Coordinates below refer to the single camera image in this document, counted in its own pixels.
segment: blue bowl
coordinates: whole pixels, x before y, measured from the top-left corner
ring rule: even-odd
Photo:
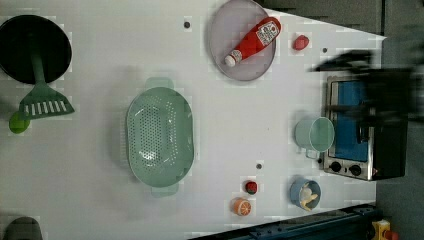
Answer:
[[[316,199],[306,204],[306,206],[312,210],[318,205],[319,200],[321,198],[321,188],[319,187],[317,182],[304,178],[297,179],[290,188],[290,199],[294,205],[304,209],[300,204],[300,192],[302,190],[302,187],[305,186],[307,183],[309,183],[308,187],[312,190],[312,194],[318,194],[318,197]]]

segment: black knob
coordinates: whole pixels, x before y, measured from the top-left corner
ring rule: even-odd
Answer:
[[[349,171],[353,174],[353,176],[359,176],[361,175],[361,167],[358,165],[353,165],[352,167],[349,168]]]
[[[334,172],[340,172],[340,170],[342,169],[342,165],[339,162],[333,162],[330,165],[331,170],[333,170]]]

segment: small red object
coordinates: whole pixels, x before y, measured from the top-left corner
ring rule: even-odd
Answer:
[[[258,191],[258,184],[256,184],[255,182],[248,182],[246,183],[245,188],[247,193],[249,193],[250,195],[254,195]]]
[[[301,51],[305,49],[309,44],[309,38],[307,38],[305,35],[299,36],[293,43],[293,49],[297,51]]]

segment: red ball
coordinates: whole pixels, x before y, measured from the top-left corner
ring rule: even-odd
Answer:
[[[297,51],[305,49],[309,45],[309,38],[305,35],[299,36],[293,43],[293,48]]]

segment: table surface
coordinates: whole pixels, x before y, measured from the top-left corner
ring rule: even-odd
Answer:
[[[297,148],[293,130],[302,117],[320,115],[324,99],[329,74],[307,69],[351,48],[379,56],[383,38],[269,11],[283,24],[274,63],[261,78],[238,82],[219,72],[208,51],[209,23],[225,2],[0,1],[1,22],[36,14],[68,34],[72,65],[52,86],[76,109],[14,135],[8,118],[32,86],[0,73],[1,231],[26,215],[46,239],[175,240],[375,201],[375,182],[323,172]],[[290,49],[296,33],[311,39],[301,53]],[[178,193],[163,198],[135,179],[126,157],[126,111],[154,76],[174,81],[195,128],[194,164]],[[288,199],[299,176],[321,186],[312,212]],[[247,179],[259,184],[255,196],[241,190]],[[251,200],[249,216],[229,211],[235,197]]]

